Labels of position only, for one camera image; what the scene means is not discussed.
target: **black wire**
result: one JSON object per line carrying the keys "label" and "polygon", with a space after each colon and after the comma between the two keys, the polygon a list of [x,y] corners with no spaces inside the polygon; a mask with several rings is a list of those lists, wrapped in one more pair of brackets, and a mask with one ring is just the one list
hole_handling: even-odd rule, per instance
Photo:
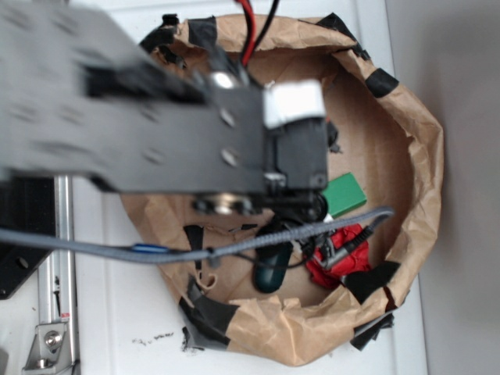
{"label": "black wire", "polygon": [[255,44],[253,46],[253,51],[252,54],[255,52],[257,47],[259,47],[260,42],[263,41],[264,37],[266,36],[267,31],[269,30],[271,23],[273,22],[274,15],[276,14],[276,11],[278,9],[278,5],[280,4],[280,0],[274,0],[273,4],[271,5],[271,10],[269,11],[269,15],[267,16],[266,23],[264,23],[264,27],[260,31],[259,36],[255,40]]}
{"label": "black wire", "polygon": [[245,39],[245,44],[243,45],[243,48],[241,49],[241,54],[240,54],[240,61],[243,59],[243,55],[245,54],[245,51],[247,50],[248,46],[250,45],[250,40],[252,39],[252,21],[250,19],[250,15],[245,11],[245,8],[243,8],[243,12],[245,14],[245,22],[247,24],[247,37]]}
{"label": "black wire", "polygon": [[251,256],[245,255],[245,254],[234,254],[234,256],[238,258],[242,258],[244,260],[248,260],[250,263],[255,264],[256,266],[262,267],[262,268],[272,268],[273,270],[291,270],[292,268],[297,268],[300,266],[304,266],[309,260],[313,258],[314,252],[311,252],[308,254],[303,260],[300,262],[294,263],[294,264],[288,264],[286,266],[273,266],[272,264],[267,264],[264,262],[260,262],[258,258],[252,258]]}

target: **brown paper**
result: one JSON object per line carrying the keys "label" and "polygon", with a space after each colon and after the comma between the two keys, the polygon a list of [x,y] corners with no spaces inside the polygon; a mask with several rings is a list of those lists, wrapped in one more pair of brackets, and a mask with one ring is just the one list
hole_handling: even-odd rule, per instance
{"label": "brown paper", "polygon": [[[192,69],[207,71],[206,52],[188,42],[188,22],[179,25],[177,40],[170,46],[186,60],[183,75]],[[259,17],[258,27],[263,22]],[[239,52],[246,36],[243,17],[218,18],[217,33],[220,45]],[[434,245],[441,211],[442,129],[401,84],[375,99],[365,79],[376,67],[349,49],[354,44],[337,31],[277,17],[249,70],[263,84],[306,78],[321,82],[343,150],[330,155],[330,179],[354,173],[368,198],[357,212],[379,205],[395,209],[395,217],[377,228],[370,240],[370,262],[375,266],[390,260],[401,266],[388,290],[375,291],[360,305],[345,287],[329,291],[313,284],[305,267],[287,271],[282,288],[269,296],[253,287],[252,264],[243,259],[224,258],[216,270],[203,264],[198,283],[205,295],[239,306],[226,332],[229,350],[290,366],[313,361],[351,339],[355,327],[384,314],[390,303],[387,293],[401,305]],[[155,57],[166,64],[160,55]],[[243,223],[261,227],[272,216],[271,212],[250,217],[199,216],[191,209],[190,198],[179,195],[123,196],[123,204],[145,241],[185,249],[189,248],[186,225],[205,228],[204,246],[220,246],[250,238],[258,230],[232,233],[231,229]],[[187,298],[189,276],[198,276],[194,265],[160,269],[176,301]]]}

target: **gray wall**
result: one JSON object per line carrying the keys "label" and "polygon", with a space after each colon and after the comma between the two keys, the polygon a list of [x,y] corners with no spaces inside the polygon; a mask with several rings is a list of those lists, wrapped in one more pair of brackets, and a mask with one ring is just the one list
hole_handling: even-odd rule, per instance
{"label": "gray wall", "polygon": [[443,214],[420,274],[432,375],[500,364],[500,1],[386,0],[397,78],[445,128]]}

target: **green block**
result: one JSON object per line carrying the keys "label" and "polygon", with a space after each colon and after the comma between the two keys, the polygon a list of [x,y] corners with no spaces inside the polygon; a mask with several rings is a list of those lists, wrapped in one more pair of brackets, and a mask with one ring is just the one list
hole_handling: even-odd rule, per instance
{"label": "green block", "polygon": [[352,173],[330,181],[323,195],[328,202],[328,213],[333,218],[342,216],[366,203],[366,195]]}

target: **red cloth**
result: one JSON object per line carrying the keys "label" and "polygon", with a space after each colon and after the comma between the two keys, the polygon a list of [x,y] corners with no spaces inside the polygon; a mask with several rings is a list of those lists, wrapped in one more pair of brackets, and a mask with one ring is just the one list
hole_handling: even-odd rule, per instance
{"label": "red cloth", "polygon": [[[361,230],[363,229],[359,224],[338,229],[335,234],[331,236],[334,247],[340,248],[346,241],[350,241],[356,237]],[[318,259],[323,260],[320,248],[316,248],[314,255],[318,257]],[[354,252],[333,266],[331,270],[325,270],[314,258],[309,260],[305,266],[312,273],[313,282],[325,288],[335,289],[340,284],[342,276],[349,275],[356,271],[371,270],[370,264],[368,263],[368,242],[364,241]]]}

